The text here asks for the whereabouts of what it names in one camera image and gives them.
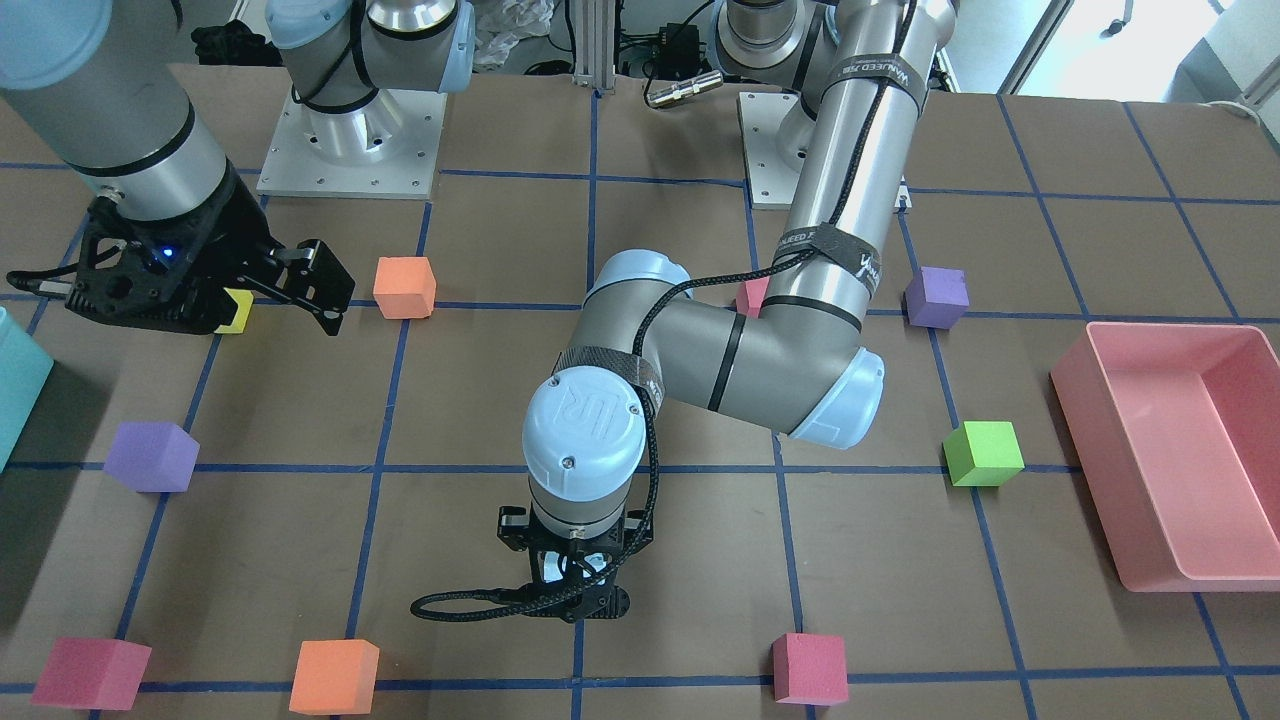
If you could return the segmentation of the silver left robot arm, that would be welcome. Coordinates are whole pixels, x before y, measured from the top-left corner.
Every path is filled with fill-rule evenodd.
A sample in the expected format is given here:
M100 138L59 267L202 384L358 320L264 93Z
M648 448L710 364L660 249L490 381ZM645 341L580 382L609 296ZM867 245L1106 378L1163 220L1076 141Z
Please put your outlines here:
M664 254L616 254L522 427L530 505L497 534L530 582L485 591L486 618L620 618L621 565L653 534L662 405L675 400L795 439L850 448L884 363L863 340L891 205L955 1L719 1L709 63L795 96L799 165L781 237L758 270L692 278ZM646 501L627 506L646 466Z

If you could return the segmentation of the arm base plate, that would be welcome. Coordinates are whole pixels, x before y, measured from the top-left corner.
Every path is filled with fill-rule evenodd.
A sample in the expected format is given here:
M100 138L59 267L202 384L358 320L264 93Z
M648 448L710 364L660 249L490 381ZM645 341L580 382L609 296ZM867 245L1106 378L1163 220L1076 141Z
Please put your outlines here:
M287 100L257 190L270 196L426 201L447 100L444 94L383 90L346 114Z
M827 92L814 118L799 94L739 94L753 206L826 220L858 158L840 222L892 211L920 114L902 90L881 94L876 83L863 81Z

